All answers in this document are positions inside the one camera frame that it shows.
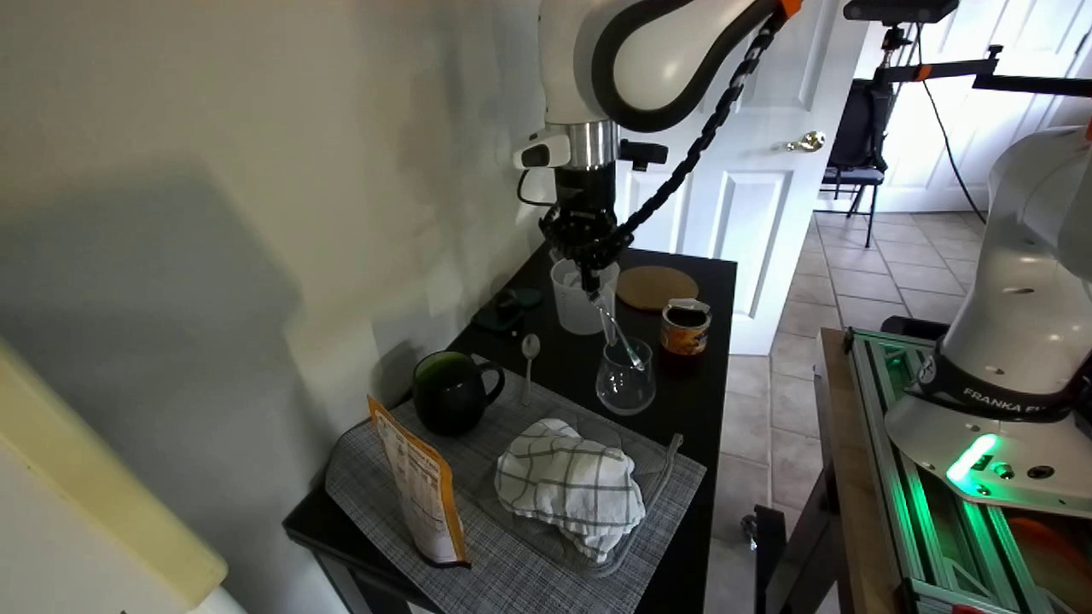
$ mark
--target white door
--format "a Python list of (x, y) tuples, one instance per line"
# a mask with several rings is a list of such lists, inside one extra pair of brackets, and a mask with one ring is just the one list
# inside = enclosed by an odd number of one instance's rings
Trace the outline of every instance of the white door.
[[(843, 0), (806, 0), (761, 57), (702, 162), (635, 237), (638, 250), (736, 261), (732, 315), (725, 315), (732, 317), (732, 353), (768, 353), (783, 321), (829, 150), (798, 152), (785, 144), (809, 129), (833, 141), (868, 29), (841, 10)], [(645, 173), (619, 170), (619, 217), (629, 217), (678, 162), (745, 49), (726, 57), (702, 110), (655, 137), (669, 144), (669, 162)]]
[[(859, 78), (879, 61), (884, 24), (875, 24), (856, 63)], [(926, 61), (983, 57), (1003, 43), (996, 76), (1092, 78), (1092, 0), (962, 0), (941, 24), (922, 29)], [(1092, 118), (1092, 99), (974, 90), (974, 78), (928, 80), (952, 152), (974, 198), (987, 208), (992, 160), (1027, 134)], [(938, 121), (918, 80), (903, 85), (886, 127), (886, 182), (879, 211), (966, 211)]]

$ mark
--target black mug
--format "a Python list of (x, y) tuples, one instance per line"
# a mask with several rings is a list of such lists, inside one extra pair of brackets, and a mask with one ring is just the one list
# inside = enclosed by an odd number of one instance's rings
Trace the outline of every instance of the black mug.
[(414, 367), (414, 406), (425, 431), (442, 436), (461, 436), (477, 427), (487, 401), (506, 389), (506, 367), (492, 362), (473, 362), (457, 351), (437, 351)]

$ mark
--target black table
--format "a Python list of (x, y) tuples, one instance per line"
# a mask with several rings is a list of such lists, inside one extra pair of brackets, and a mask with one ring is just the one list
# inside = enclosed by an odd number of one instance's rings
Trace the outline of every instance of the black table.
[[(623, 252), (623, 265), (671, 265), (701, 284), (701, 295), (712, 308), (710, 349), (701, 358), (671, 358), (655, 351), (659, 391), (653, 408), (638, 417), (612, 417), (593, 400), (593, 373), (602, 365), (602, 333), (573, 339), (558, 331), (549, 289), (549, 256), (540, 250), (513, 279), (513, 289), (543, 289), (543, 308), (524, 317), (524, 331), (543, 339), (543, 353), (536, 358), (536, 382), (638, 431), (659, 443), (681, 434), (681, 453), (707, 462), (707, 481), (696, 491), (669, 553), (661, 557), (641, 611), (702, 611), (707, 594), (707, 560), (710, 560), (710, 522), (715, 491), (715, 457), (721, 457), (721, 419), (725, 419), (725, 379), (731, 349), (731, 308), (732, 308), (732, 261), (661, 256), (661, 252)], [(631, 339), (659, 349), (659, 315), (638, 315), (619, 304), (619, 321)], [(520, 339), (495, 333), (483, 326), (464, 326), (455, 344), (469, 353), (483, 353), (508, 373), (523, 373)], [(324, 564), (330, 583), (356, 611), (356, 599), (368, 599), (376, 611), (397, 611), (404, 599), (431, 607), (431, 599), (406, 580), (353, 522), (348, 516), (315, 487), (284, 522), (287, 532), (312, 545)]]

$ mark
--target folded cloth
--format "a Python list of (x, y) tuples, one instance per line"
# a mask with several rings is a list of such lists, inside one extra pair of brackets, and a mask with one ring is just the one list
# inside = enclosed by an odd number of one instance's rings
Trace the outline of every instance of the folded cloth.
[(498, 457), (495, 491), (513, 516), (556, 525), (585, 557), (612, 548), (645, 519), (635, 460), (579, 440), (562, 419), (540, 419)]

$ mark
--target glowing green light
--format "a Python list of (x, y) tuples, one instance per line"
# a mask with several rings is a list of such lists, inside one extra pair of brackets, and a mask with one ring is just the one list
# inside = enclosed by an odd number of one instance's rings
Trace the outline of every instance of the glowing green light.
[(975, 468), (992, 445), (1000, 443), (996, 434), (983, 434), (975, 443), (970, 443), (959, 460), (947, 468), (947, 481), (962, 483), (970, 468)]

